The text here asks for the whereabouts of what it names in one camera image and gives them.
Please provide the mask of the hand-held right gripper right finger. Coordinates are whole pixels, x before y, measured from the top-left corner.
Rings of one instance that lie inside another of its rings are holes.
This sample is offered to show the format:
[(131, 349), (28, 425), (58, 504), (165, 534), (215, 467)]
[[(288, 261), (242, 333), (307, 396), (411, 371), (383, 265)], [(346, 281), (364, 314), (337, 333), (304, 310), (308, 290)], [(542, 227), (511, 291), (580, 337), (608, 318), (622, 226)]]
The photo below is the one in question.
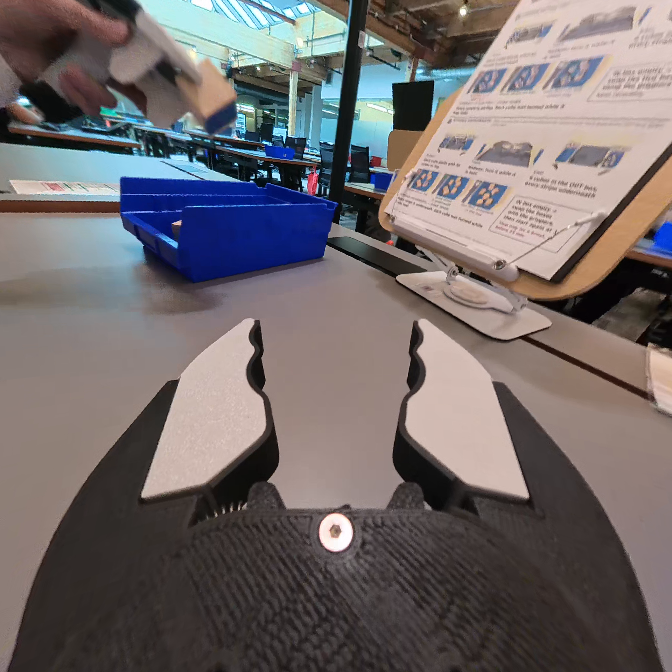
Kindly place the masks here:
[(434, 511), (474, 498), (529, 505), (531, 495), (495, 384), (482, 364), (427, 319), (413, 323), (407, 394), (392, 449), (405, 483)]

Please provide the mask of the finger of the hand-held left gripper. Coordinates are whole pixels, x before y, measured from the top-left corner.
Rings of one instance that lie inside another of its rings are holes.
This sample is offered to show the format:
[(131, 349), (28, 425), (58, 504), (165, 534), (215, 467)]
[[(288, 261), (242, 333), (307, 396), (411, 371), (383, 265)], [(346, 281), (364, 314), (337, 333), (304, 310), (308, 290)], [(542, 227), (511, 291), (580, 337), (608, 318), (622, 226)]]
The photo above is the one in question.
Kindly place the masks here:
[(134, 15), (137, 54), (133, 56), (135, 81), (155, 71), (172, 85), (181, 77), (194, 85), (202, 84), (202, 75), (187, 51), (145, 10)]
[(137, 39), (133, 35), (126, 45), (113, 49), (109, 65), (110, 79), (125, 88), (138, 89), (146, 99), (146, 115), (150, 122), (168, 128), (188, 112), (189, 105), (177, 84), (172, 85), (155, 71), (132, 80), (132, 58), (136, 55)]

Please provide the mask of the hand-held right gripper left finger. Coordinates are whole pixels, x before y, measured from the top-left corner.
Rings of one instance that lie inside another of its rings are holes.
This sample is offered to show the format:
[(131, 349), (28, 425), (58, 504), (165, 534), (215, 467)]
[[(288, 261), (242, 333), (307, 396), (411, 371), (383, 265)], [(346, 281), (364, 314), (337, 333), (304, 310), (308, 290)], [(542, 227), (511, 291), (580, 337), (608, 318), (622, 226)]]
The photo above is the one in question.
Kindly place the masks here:
[(280, 461), (265, 394), (260, 321), (246, 318), (182, 372), (140, 493), (144, 502), (197, 496), (211, 516), (245, 507)]

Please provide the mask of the person's left forearm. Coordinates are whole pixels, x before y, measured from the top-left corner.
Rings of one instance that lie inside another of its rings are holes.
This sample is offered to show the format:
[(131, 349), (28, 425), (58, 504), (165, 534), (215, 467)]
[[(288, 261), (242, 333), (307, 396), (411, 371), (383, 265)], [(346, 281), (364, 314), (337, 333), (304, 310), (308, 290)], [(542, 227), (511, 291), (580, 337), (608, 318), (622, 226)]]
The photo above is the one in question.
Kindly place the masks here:
[(3, 56), (1, 56), (0, 62), (1, 62), (0, 106), (1, 109), (3, 109), (8, 105), (15, 103), (20, 97), (21, 80), (14, 73), (11, 66), (8, 65)]

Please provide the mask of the person's left hand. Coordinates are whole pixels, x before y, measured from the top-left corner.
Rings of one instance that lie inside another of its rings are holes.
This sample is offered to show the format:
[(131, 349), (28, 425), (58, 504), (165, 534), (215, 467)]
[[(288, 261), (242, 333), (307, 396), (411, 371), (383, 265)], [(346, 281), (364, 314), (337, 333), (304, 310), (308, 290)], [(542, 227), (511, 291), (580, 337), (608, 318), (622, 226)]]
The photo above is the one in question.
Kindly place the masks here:
[[(122, 46), (130, 39), (127, 21), (110, 18), (78, 1), (1, 2), (1, 58), (22, 85), (37, 81), (81, 32), (109, 47)], [(62, 71), (59, 88), (70, 105), (89, 116), (98, 116), (102, 107), (116, 106), (112, 91), (147, 112), (142, 91), (113, 79), (101, 84), (76, 64)]]

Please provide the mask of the wooden-top background table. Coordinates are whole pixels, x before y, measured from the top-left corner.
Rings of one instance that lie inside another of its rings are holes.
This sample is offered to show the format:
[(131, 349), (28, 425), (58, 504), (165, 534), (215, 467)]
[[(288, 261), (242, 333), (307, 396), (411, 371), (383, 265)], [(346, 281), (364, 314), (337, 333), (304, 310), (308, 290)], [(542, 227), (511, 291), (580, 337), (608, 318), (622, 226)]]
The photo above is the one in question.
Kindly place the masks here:
[(378, 215), (380, 203), (385, 195), (385, 190), (376, 189), (372, 183), (345, 183), (341, 204), (356, 211), (355, 230), (358, 233), (365, 234), (370, 228), (369, 215)]
[(267, 174), (267, 181), (273, 181), (273, 170), (280, 176), (283, 187), (303, 191), (301, 179), (307, 171), (319, 171), (319, 161), (310, 157), (293, 154), (290, 148), (273, 145), (255, 144), (257, 148), (243, 148), (242, 141), (235, 143), (233, 138), (217, 139), (205, 132), (188, 131), (190, 139), (206, 151), (208, 167), (215, 169), (223, 164), (236, 167), (237, 177), (241, 181), (255, 181), (259, 172)]
[(21, 138), (29, 145), (66, 148), (81, 151), (104, 151), (117, 154), (145, 154), (143, 143), (133, 139), (105, 134), (81, 132), (79, 130), (48, 130), (39, 126), (10, 123), (7, 131), (12, 139)]
[(671, 253), (660, 250), (659, 248), (643, 248), (635, 246), (628, 251), (626, 258), (634, 261), (648, 264), (653, 267), (671, 270)]

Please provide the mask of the black steel column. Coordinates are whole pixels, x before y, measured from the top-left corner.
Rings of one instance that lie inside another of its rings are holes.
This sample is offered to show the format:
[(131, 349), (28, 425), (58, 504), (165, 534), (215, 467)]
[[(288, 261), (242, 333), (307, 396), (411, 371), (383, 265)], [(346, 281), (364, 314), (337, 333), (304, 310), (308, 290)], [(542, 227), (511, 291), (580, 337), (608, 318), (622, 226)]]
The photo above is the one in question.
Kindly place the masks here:
[(329, 200), (335, 204), (332, 218), (333, 223), (340, 222), (342, 211), (369, 4), (369, 1), (351, 1), (349, 5), (348, 36), (343, 59), (339, 97), (340, 108), (332, 152), (332, 170), (329, 187)]

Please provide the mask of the laminated instruction sheet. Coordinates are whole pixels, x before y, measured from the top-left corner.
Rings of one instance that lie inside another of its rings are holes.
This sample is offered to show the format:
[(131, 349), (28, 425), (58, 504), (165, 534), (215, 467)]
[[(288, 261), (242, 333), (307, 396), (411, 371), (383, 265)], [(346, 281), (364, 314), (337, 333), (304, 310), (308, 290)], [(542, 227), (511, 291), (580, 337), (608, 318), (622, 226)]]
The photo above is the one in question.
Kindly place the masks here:
[(671, 349), (647, 345), (646, 381), (652, 406), (671, 416)]

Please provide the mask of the wooden book stand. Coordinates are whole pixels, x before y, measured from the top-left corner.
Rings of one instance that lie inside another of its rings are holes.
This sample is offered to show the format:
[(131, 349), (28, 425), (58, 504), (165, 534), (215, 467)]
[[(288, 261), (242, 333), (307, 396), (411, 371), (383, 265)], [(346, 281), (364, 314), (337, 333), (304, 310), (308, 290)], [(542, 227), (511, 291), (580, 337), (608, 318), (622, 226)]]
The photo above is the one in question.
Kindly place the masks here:
[(387, 167), (393, 172), (403, 167), (422, 132), (393, 129), (388, 136)]

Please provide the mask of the black display panel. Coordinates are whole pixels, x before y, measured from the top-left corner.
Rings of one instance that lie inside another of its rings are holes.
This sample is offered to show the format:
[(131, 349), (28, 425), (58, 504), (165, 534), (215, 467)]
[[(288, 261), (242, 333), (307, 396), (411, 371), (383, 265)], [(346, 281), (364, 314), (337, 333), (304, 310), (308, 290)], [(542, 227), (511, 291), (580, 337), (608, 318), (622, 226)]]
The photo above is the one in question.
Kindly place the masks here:
[(423, 132), (433, 113), (434, 80), (392, 85), (393, 130)]

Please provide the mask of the printed instruction poster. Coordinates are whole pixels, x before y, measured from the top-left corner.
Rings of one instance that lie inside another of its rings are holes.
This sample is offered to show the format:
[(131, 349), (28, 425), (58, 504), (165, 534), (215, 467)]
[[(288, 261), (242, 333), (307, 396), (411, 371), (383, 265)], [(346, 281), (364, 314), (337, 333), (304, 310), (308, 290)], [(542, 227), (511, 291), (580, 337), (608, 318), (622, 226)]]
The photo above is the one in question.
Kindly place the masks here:
[(671, 154), (671, 2), (520, 1), (386, 208), (559, 281)]

